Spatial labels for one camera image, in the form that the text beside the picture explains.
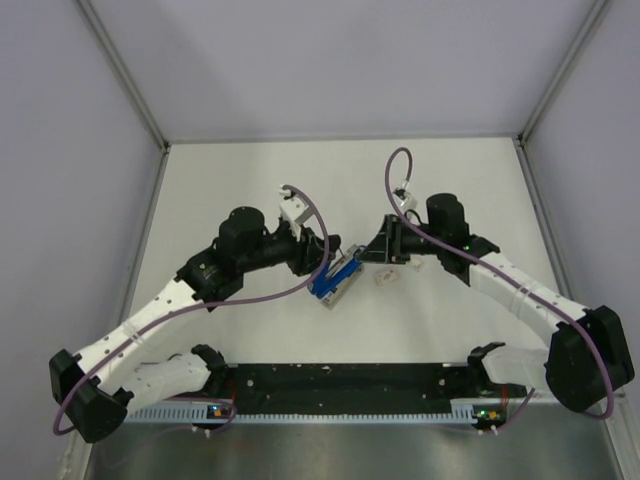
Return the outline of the white staple box with red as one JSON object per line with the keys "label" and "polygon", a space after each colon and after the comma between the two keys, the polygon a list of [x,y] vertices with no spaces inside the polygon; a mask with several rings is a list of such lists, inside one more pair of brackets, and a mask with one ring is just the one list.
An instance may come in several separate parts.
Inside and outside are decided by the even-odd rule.
{"label": "white staple box with red", "polygon": [[374,281],[378,287],[390,285],[399,280],[399,273],[394,268],[380,270],[374,274]]}

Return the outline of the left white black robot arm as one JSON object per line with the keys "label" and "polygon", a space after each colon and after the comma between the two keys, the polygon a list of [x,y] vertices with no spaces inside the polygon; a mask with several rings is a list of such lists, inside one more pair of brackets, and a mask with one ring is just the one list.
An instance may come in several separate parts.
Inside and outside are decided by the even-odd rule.
{"label": "left white black robot arm", "polygon": [[158,401],[187,392],[216,396],[226,387],[223,357],[206,344],[175,351],[163,361],[149,356],[186,331],[192,315],[234,306],[248,273],[280,264],[302,278],[287,290],[261,297],[268,302],[311,284],[334,259],[342,239],[322,226],[306,226],[315,216],[308,206],[282,205],[278,224],[268,230],[254,207],[231,211],[212,244],[196,253],[152,300],[94,343],[49,360],[51,392],[59,406],[57,436],[72,431],[95,444],[113,434],[126,417]]}

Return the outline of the grey stapler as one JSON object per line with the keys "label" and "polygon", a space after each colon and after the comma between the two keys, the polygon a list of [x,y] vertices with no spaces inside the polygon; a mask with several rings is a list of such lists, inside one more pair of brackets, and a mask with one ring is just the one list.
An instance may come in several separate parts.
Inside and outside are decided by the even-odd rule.
{"label": "grey stapler", "polygon": [[[341,253],[335,260],[333,260],[331,264],[333,264],[336,260],[342,257],[346,257],[347,259],[354,258],[357,260],[357,254],[362,247],[364,246],[353,244],[344,253]],[[333,309],[337,305],[339,300],[346,294],[347,290],[355,283],[355,281],[361,276],[363,272],[364,272],[364,264],[362,263],[361,270],[358,273],[353,275],[351,278],[347,279],[343,284],[341,284],[337,288],[335,292],[331,292],[323,299],[319,299],[320,303],[327,309]]]}

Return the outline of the left aluminium frame post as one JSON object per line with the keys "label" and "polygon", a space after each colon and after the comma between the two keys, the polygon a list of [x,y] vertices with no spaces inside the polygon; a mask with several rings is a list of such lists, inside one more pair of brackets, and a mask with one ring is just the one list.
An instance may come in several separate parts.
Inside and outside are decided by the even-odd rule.
{"label": "left aluminium frame post", "polygon": [[72,3],[85,22],[89,32],[96,41],[106,63],[116,78],[121,90],[125,94],[130,106],[141,124],[161,151],[166,151],[170,142],[162,133],[161,128],[151,112],[141,90],[137,86],[128,66],[120,55],[118,48],[111,38],[103,20],[92,1],[73,0]]}

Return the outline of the blue stapler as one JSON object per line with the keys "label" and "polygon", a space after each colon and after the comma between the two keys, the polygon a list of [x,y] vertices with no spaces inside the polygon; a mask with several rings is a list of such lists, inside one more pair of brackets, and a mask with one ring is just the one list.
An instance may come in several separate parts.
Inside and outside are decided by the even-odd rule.
{"label": "blue stapler", "polygon": [[330,266],[325,266],[320,275],[309,287],[310,293],[317,299],[323,299],[329,293],[335,292],[337,288],[347,279],[361,270],[362,263],[354,258],[342,257]]}

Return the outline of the right aluminium frame post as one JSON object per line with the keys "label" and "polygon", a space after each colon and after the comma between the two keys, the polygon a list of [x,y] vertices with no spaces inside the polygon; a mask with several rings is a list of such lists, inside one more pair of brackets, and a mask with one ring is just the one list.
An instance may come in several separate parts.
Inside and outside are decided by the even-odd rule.
{"label": "right aluminium frame post", "polygon": [[533,110],[516,136],[517,144],[521,148],[524,148],[527,145],[547,112],[553,106],[556,98],[564,88],[564,84],[569,80],[578,61],[583,56],[589,43],[598,31],[613,4],[614,1],[611,0],[597,0],[591,2],[586,17],[581,22],[580,27],[572,37],[569,45],[566,47],[560,62],[554,69],[553,75],[547,82],[542,94],[535,103]]}

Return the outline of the aluminium frame post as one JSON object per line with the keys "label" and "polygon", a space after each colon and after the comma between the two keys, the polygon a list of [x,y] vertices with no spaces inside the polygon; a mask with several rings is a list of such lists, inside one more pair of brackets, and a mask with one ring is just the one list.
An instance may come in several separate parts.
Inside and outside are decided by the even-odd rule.
{"label": "aluminium frame post", "polygon": [[611,0],[597,0],[591,2],[586,17],[581,22],[580,27],[572,37],[569,45],[566,47],[560,62],[554,69],[553,75],[547,82],[542,94],[535,103],[533,110],[516,136],[517,144],[521,148],[524,148],[527,145],[547,112],[553,106],[556,98],[564,88],[564,84],[569,80],[578,61],[583,56],[589,43],[598,31],[613,4],[614,1]]}
{"label": "aluminium frame post", "polygon": [[106,63],[116,78],[121,90],[125,94],[130,106],[141,124],[161,151],[166,151],[170,142],[162,133],[161,128],[151,112],[141,90],[137,86],[128,66],[120,55],[118,48],[111,38],[103,20],[92,1],[73,0],[72,3],[85,22],[89,32],[96,41]]}

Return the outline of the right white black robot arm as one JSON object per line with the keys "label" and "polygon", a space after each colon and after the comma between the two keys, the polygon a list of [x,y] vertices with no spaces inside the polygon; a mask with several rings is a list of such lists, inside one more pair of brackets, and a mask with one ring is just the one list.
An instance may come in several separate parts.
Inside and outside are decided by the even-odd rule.
{"label": "right white black robot arm", "polygon": [[502,384],[520,385],[549,392],[568,410],[584,413],[634,379],[616,312],[590,309],[519,270],[497,245],[471,232],[455,195],[429,197],[426,210],[427,222],[417,225],[386,215],[359,261],[404,265],[433,255],[447,273],[502,305],[543,343],[534,349],[504,342],[474,348],[466,372],[474,393],[487,396]]}

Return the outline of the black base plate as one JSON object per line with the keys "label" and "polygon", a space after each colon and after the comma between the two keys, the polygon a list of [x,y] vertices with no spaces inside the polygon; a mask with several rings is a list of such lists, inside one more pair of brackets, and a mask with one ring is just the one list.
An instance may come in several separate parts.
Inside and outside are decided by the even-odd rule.
{"label": "black base plate", "polygon": [[506,397],[466,365],[439,363],[245,363],[219,369],[203,392],[241,414],[445,413],[456,399]]}

